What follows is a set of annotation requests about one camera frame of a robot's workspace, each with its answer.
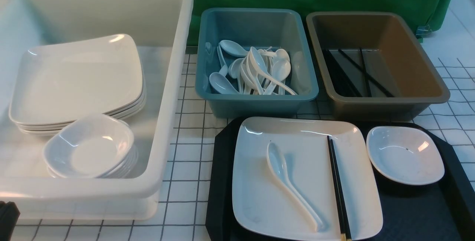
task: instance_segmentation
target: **stack of square plates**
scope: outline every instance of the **stack of square plates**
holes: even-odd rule
[[[135,42],[117,34],[28,50],[20,63],[9,116],[23,133],[54,135],[91,113],[127,118],[145,101]]]

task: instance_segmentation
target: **brown plastic bin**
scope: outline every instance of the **brown plastic bin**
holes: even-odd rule
[[[447,86],[398,15],[315,12],[307,16],[307,26],[335,118],[406,120],[414,118],[430,104],[448,101]],[[386,97],[373,84],[370,84],[372,97],[367,97],[363,73],[338,52],[342,49],[361,66],[359,48],[363,49],[368,74],[390,91],[393,98]],[[322,49],[332,53],[363,97],[337,94]]]

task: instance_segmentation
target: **blue plastic bin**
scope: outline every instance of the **blue plastic bin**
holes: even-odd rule
[[[222,95],[214,91],[208,77],[212,72],[219,72],[217,46],[221,40],[233,40],[245,48],[272,46],[274,50],[287,50],[292,64],[287,85],[298,95]],[[229,66],[235,57],[223,54]],[[195,88],[219,118],[296,114],[303,103],[318,95],[314,64],[300,15],[286,9],[212,8],[204,11]]]

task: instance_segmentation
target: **square plate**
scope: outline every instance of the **square plate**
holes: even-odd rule
[[[9,116],[22,125],[71,122],[133,103],[142,86],[129,35],[38,46],[22,57]]]
[[[335,142],[340,179],[354,240],[375,236],[383,217],[361,131],[341,121],[253,117],[239,128],[232,204],[244,228],[294,240],[340,240],[326,136]],[[266,163],[268,143],[285,155],[290,180],[324,221],[312,232],[294,200],[275,182]]]

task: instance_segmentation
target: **pile of spoons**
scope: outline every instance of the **pile of spoons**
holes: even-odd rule
[[[290,74],[290,57],[280,48],[275,52],[251,47],[249,51],[232,40],[222,40],[217,46],[217,57],[221,65],[219,72],[209,75],[209,84],[220,94],[254,94],[296,95],[295,91],[285,85]],[[228,67],[224,61],[223,51],[237,57]],[[237,79],[237,90],[226,78]]]

